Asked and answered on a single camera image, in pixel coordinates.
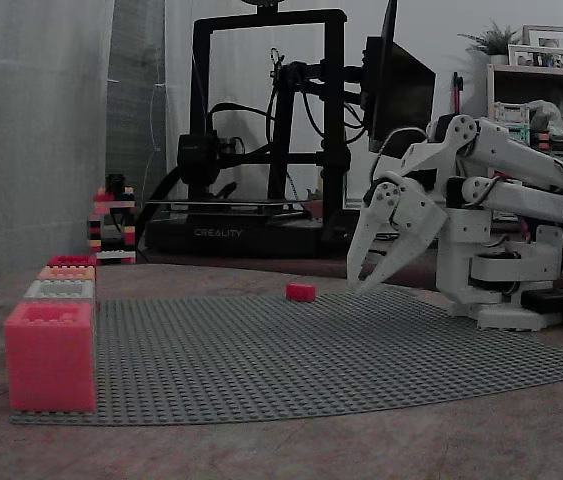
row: computer monitor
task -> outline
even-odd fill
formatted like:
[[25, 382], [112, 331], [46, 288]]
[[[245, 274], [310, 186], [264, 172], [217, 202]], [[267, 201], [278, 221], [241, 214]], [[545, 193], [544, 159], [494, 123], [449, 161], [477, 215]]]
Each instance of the computer monitor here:
[[[390, 132], [399, 127], [427, 127], [432, 116], [435, 74], [394, 43], [397, 0], [390, 0], [380, 37], [368, 37], [363, 59], [361, 108], [370, 136], [370, 151], [378, 153]], [[395, 136], [384, 154], [402, 157], [421, 134]]]

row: black base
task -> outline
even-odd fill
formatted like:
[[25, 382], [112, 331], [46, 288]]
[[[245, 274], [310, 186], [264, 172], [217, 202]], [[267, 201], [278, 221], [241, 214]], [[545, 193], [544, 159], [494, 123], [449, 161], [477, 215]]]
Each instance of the black base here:
[[315, 258], [349, 248], [358, 212], [339, 211], [328, 228], [321, 221], [253, 222], [230, 215], [155, 220], [146, 247], [167, 253], [250, 258]]
[[314, 257], [323, 227], [321, 222], [298, 220], [283, 225], [157, 220], [148, 224], [146, 246], [168, 253], [212, 256]]

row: white lego brick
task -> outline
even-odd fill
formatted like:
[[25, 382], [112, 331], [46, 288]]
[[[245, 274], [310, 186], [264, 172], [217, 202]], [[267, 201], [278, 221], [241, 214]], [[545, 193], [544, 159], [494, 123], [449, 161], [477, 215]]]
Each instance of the white lego brick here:
[[123, 258], [137, 258], [137, 252], [126, 252], [125, 250], [108, 250], [97, 252], [97, 260], [118, 260]]
[[94, 302], [92, 280], [37, 280], [24, 296], [25, 300], [42, 302]]

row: creality logo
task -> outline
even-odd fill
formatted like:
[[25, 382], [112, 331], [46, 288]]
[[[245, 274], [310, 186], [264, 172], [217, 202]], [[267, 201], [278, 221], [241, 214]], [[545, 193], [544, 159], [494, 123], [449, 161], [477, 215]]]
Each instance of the creality logo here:
[[196, 228], [195, 237], [201, 238], [233, 238], [239, 239], [243, 235], [243, 230], [220, 229], [220, 228]]

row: gray curtain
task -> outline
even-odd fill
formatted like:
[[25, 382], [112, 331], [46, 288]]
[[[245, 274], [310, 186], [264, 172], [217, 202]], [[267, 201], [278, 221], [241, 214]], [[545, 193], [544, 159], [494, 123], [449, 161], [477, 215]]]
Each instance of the gray curtain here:
[[0, 273], [86, 250], [114, 0], [0, 0]]

